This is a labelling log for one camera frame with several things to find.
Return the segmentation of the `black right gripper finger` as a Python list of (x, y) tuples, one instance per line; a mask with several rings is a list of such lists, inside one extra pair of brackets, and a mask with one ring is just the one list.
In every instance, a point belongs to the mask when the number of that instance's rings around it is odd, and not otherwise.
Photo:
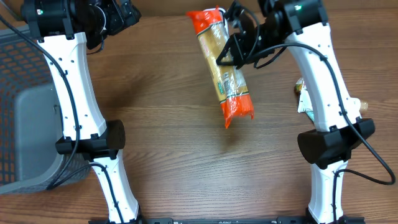
[(219, 66), (237, 66), (239, 64), (239, 56), (236, 54), (220, 53), (216, 59), (216, 63)]
[(233, 34), (229, 37), (229, 39), (226, 41), (225, 46), (221, 50), (221, 53), (228, 53), (230, 52), (231, 54), (236, 54), (238, 55), (238, 46), (237, 46), (237, 40), (236, 40), (236, 35)]

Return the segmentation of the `orange spaghetti pack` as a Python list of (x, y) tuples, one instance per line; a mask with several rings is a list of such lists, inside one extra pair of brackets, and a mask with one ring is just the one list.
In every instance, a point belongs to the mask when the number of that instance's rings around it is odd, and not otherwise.
[(201, 51), (211, 72), (228, 128), (232, 119), (239, 116), (254, 116), (254, 106), (243, 73), (234, 66), (219, 66), (216, 59), (228, 39), (228, 27), (220, 11), (216, 8), (204, 11), (188, 11), (192, 20)]

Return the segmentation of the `green yellow snack pouch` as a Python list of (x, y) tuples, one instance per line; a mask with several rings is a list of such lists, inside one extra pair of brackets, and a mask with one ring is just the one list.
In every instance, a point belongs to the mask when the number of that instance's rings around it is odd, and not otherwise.
[(304, 79), (301, 77), (297, 80), (295, 83), (294, 90), (296, 93), (301, 93), (301, 91), (305, 88), (305, 82)]

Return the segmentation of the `white tube with gold cap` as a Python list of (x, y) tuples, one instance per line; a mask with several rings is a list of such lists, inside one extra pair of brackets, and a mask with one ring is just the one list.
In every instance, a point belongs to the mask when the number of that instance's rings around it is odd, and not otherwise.
[[(359, 98), (352, 98), (352, 100), (354, 102), (355, 107), (359, 109), (359, 112), (361, 114), (367, 112), (368, 103), (366, 101), (361, 101)], [(305, 113), (306, 111), (313, 112), (312, 103), (310, 101), (310, 97), (307, 90), (302, 90), (301, 93), (299, 93), (299, 103), (297, 111), (299, 113)]]

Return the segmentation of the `teal snack packet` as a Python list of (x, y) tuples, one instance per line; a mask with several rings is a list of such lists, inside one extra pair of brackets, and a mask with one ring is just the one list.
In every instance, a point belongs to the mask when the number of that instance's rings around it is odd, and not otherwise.
[(314, 122), (314, 119), (315, 119), (314, 113), (313, 113), (312, 111), (306, 111), (305, 113), (306, 113), (306, 115), (310, 118), (310, 120), (311, 120), (312, 122)]

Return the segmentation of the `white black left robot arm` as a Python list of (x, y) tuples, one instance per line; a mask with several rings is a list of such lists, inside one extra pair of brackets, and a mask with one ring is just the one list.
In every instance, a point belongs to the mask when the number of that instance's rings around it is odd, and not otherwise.
[(63, 121), (58, 153), (81, 155), (95, 171), (108, 223), (138, 223), (139, 204), (123, 163), (124, 125), (101, 114), (87, 56), (99, 52), (108, 36), (137, 24), (141, 13), (131, 1), (25, 0), (21, 14), (29, 43), (43, 53), (57, 91)]

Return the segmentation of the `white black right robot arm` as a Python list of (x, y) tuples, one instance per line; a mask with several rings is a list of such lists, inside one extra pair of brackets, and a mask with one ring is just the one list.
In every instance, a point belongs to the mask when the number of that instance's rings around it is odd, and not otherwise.
[(343, 176), (352, 151), (374, 131), (374, 122), (361, 116), (357, 101), (344, 83), (331, 40), (331, 28), (322, 0), (260, 1), (265, 17), (260, 24), (249, 11), (234, 2), (224, 18), (239, 29), (217, 58), (219, 65), (242, 67), (253, 64), (275, 49), (293, 55), (307, 87), (314, 114), (314, 129), (298, 135), (299, 149), (310, 164), (311, 199), (309, 223), (363, 223), (362, 217), (347, 217), (341, 206)]

